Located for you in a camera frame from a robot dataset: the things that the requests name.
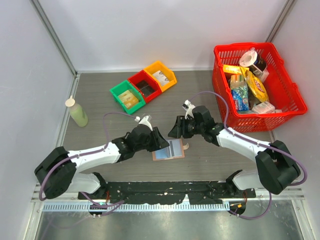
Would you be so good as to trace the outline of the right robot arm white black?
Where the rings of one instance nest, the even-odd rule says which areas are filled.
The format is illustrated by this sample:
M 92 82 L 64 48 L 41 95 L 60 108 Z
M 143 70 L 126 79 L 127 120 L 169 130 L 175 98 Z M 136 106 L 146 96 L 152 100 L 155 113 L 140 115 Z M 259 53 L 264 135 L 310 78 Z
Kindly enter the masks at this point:
M 206 142 L 233 150 L 255 163 L 256 170 L 238 170 L 227 179 L 225 190 L 230 197 L 236 198 L 252 188 L 265 188 L 278 195 L 300 176 L 300 168 L 289 157 L 290 152 L 283 142 L 259 142 L 225 127 L 223 123 L 215 122 L 203 105 L 186 106 L 185 109 L 185 115 L 177 116 L 169 137 L 189 139 L 201 135 Z

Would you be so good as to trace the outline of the tan leather card holder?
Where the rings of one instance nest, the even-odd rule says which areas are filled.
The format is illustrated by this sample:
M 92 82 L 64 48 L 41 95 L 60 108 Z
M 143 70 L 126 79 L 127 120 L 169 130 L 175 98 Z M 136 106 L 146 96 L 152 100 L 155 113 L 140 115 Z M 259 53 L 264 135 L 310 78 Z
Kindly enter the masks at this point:
M 183 144 L 182 139 L 169 139 L 168 147 L 152 152 L 153 161 L 164 161 L 173 159 L 182 159 L 185 157 L 185 150 L 187 150 L 190 145 L 188 143 Z

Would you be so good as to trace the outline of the grey patterned card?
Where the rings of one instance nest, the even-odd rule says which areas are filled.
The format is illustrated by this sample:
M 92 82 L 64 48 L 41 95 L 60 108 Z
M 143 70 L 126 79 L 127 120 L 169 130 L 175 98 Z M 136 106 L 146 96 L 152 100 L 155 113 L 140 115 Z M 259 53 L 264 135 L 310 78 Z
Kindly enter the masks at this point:
M 156 79 L 160 79 L 160 76 L 165 76 L 164 73 L 161 70 L 158 70 L 157 72 L 152 74 Z
M 159 78 L 159 82 L 162 86 L 165 86 L 170 82 L 170 80 L 165 75 L 162 75 Z

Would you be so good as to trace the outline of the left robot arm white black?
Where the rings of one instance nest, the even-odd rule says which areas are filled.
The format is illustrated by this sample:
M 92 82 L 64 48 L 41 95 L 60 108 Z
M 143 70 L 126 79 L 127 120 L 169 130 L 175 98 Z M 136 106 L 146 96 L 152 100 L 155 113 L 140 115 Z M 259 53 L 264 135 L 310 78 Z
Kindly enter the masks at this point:
M 98 172 L 84 174 L 85 170 L 120 163 L 139 151 L 155 152 L 168 146 L 157 127 L 139 124 L 107 145 L 78 151 L 56 147 L 34 171 L 40 183 L 39 199 L 55 199 L 67 192 L 77 192 L 79 199 L 102 199 L 108 191 L 106 180 Z

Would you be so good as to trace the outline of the white card with black stripe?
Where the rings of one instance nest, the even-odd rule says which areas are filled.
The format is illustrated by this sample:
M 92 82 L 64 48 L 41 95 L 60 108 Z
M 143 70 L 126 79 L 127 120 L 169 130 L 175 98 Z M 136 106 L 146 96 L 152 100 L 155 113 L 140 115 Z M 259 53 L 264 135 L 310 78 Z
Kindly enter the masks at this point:
M 168 156 L 170 158 L 177 158 L 183 156 L 182 145 L 180 139 L 171 139 L 168 141 Z

